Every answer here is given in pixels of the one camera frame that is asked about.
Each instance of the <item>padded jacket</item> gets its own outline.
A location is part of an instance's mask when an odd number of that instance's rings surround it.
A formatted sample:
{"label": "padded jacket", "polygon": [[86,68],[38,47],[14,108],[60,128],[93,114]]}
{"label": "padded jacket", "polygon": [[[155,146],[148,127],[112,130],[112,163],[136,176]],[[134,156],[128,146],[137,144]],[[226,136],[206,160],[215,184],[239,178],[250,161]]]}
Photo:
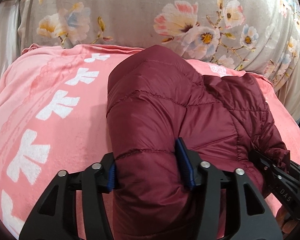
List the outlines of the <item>padded jacket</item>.
{"label": "padded jacket", "polygon": [[254,77],[201,76],[161,46],[112,71],[107,122],[119,182],[113,203],[116,240],[189,238],[196,197],[180,179],[178,137],[221,170],[244,169],[264,194],[263,177],[248,152],[258,150],[289,169],[290,152]]}

